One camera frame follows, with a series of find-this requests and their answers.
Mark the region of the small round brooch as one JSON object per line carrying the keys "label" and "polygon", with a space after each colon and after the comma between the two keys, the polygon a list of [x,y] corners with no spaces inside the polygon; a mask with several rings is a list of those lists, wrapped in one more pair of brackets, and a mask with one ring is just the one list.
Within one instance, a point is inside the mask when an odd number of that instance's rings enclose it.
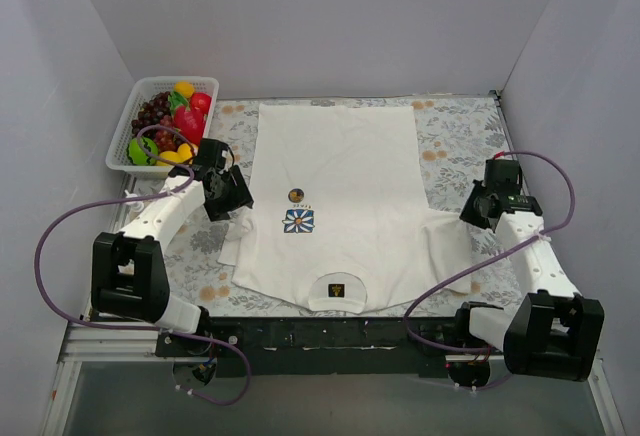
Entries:
{"label": "small round brooch", "polygon": [[299,204],[304,200],[305,193],[300,188],[293,188],[288,193],[288,200],[294,204]]}

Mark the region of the white t-shirt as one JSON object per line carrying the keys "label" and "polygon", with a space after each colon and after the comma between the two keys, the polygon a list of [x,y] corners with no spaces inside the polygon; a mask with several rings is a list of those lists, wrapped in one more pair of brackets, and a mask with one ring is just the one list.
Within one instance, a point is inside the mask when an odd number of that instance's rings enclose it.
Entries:
{"label": "white t-shirt", "polygon": [[261,106],[249,189],[253,208],[219,260],[266,296],[360,314],[413,301],[472,263],[466,224],[429,205],[411,107]]}

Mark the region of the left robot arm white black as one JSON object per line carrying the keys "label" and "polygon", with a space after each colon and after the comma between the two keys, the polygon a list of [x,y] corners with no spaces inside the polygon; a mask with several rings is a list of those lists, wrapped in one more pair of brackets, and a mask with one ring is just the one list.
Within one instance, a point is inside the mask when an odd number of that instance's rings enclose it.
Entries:
{"label": "left robot arm white black", "polygon": [[92,251],[91,304],[100,312],[202,335],[202,310],[173,295],[164,252],[191,214],[202,208],[212,222],[251,207],[253,198],[226,143],[201,140],[188,168],[174,167],[151,202],[117,233],[103,232]]}

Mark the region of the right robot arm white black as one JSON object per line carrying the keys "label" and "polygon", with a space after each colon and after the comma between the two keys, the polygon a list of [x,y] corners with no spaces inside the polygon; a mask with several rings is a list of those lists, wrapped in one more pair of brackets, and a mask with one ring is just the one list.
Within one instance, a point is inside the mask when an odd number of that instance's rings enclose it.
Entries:
{"label": "right robot arm white black", "polygon": [[467,302],[457,310],[455,331],[466,345],[485,342],[503,355],[513,374],[584,381],[591,373],[604,309],[583,297],[563,271],[544,232],[542,209],[523,192],[515,160],[487,160],[462,221],[494,233],[509,250],[523,299],[514,314]]}

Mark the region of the floral patterned table mat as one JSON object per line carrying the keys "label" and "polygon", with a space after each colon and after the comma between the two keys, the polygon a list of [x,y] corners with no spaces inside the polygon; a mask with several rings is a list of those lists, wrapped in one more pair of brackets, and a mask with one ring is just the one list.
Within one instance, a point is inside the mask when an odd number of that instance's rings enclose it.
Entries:
{"label": "floral patterned table mat", "polygon": [[[210,134],[231,145],[245,178],[251,176],[258,135],[260,101],[217,103]],[[508,147],[507,133],[491,97],[437,97],[295,100],[293,106],[390,108],[411,106],[417,131],[419,164],[429,204],[461,210],[484,162]],[[228,225],[212,223],[203,209],[178,230],[165,257],[171,290],[215,316],[308,317],[310,311],[236,285],[233,269],[218,262]],[[497,262],[423,301],[413,317],[451,316],[465,301],[481,301],[514,311],[521,292],[508,260]]]}

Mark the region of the yellow toy lemon bottom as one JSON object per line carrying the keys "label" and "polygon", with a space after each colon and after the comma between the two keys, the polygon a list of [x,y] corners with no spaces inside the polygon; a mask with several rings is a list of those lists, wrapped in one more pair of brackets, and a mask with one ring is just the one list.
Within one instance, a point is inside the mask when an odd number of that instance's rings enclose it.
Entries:
{"label": "yellow toy lemon bottom", "polygon": [[172,166],[180,164],[184,161],[184,158],[176,151],[163,151],[158,155],[156,159],[156,166]]}

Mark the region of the yellow toy lemon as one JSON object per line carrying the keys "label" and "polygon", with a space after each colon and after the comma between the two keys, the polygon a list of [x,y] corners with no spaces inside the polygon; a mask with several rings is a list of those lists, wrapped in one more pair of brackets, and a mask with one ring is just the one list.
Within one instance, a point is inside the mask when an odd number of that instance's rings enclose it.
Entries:
{"label": "yellow toy lemon", "polygon": [[156,166],[172,166],[180,164],[184,161],[184,158],[176,151],[163,151],[158,155],[156,159]]}
{"label": "yellow toy lemon", "polygon": [[188,81],[178,81],[173,88],[173,91],[180,94],[185,99],[189,100],[196,92],[195,87]]}

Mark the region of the red toy dragon fruit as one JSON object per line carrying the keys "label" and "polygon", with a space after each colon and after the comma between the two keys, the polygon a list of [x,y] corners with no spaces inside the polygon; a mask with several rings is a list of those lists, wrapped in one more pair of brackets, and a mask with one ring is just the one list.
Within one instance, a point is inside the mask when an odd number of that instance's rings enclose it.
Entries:
{"label": "red toy dragon fruit", "polygon": [[174,113],[173,122],[189,142],[200,145],[206,123],[204,113],[200,109],[179,106]]}

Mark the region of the white pump bottle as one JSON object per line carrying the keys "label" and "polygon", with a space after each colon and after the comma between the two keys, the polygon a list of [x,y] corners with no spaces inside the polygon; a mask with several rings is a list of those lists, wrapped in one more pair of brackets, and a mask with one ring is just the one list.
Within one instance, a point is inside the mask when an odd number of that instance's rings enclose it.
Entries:
{"label": "white pump bottle", "polygon": [[138,197],[138,194],[125,190],[125,205],[130,212],[140,214],[144,210],[145,204],[143,201],[138,201]]}

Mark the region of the green toy watermelon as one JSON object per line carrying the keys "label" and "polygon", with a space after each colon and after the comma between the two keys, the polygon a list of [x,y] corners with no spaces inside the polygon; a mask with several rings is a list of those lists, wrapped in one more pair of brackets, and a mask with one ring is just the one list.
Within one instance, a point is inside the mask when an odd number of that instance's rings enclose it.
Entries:
{"label": "green toy watermelon", "polygon": [[156,143],[148,137],[142,137],[141,143],[133,138],[127,149],[127,158],[136,166],[153,166],[159,155]]}

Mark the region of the red toy apple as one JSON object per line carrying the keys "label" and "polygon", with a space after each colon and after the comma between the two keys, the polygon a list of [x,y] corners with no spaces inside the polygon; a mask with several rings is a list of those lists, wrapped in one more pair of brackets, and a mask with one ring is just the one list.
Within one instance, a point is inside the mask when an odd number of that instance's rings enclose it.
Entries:
{"label": "red toy apple", "polygon": [[207,114],[211,108],[212,98],[203,92],[194,92],[189,100],[192,109],[198,109],[203,114]]}

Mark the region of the purple toy grapes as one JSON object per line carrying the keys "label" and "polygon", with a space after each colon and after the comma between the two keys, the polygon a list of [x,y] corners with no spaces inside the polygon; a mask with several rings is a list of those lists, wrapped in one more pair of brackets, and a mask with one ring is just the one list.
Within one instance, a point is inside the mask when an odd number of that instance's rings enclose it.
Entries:
{"label": "purple toy grapes", "polygon": [[176,151],[178,138],[167,128],[178,131],[174,123],[174,112],[179,103],[185,99],[175,91],[165,91],[154,95],[149,101],[144,102],[131,122],[132,139],[145,127],[160,125],[162,129],[151,129],[144,136],[151,139],[159,152]]}

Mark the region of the white plastic basket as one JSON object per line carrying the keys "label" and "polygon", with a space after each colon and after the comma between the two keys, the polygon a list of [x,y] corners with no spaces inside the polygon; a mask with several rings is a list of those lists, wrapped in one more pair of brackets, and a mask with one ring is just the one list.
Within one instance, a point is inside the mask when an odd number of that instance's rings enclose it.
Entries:
{"label": "white plastic basket", "polygon": [[138,80],[124,106],[111,144],[106,154],[106,165],[116,171],[123,171],[131,176],[142,179],[165,179],[169,173],[168,167],[138,166],[128,159],[128,147],[133,138],[131,122],[142,105],[159,92],[172,90],[179,81],[191,83],[196,90],[204,92],[212,98],[210,109],[205,116],[204,137],[209,136],[211,123],[214,119],[214,109],[219,92],[219,82],[213,77],[203,76],[156,76]]}

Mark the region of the yellow toy lemon top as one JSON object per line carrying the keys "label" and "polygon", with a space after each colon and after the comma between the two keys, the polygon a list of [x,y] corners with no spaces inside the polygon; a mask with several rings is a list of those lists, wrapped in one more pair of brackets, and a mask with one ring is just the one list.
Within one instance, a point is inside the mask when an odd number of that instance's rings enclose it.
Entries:
{"label": "yellow toy lemon top", "polygon": [[195,87],[188,81],[178,81],[173,88],[173,91],[180,94],[185,99],[189,100],[196,92]]}

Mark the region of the aluminium frame rail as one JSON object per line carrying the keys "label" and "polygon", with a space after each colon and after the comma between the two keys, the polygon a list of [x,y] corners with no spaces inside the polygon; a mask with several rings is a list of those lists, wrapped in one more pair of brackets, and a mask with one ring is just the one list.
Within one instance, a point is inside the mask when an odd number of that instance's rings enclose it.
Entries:
{"label": "aluminium frame rail", "polygon": [[[449,355],[411,338],[403,321],[391,317],[303,318],[216,317],[213,337],[238,347],[245,355],[267,356],[391,356]],[[117,329],[79,325],[68,327],[60,359],[63,361],[137,361],[145,359],[200,362],[212,355],[232,357],[219,343],[183,339],[166,330],[139,330],[132,323]]]}

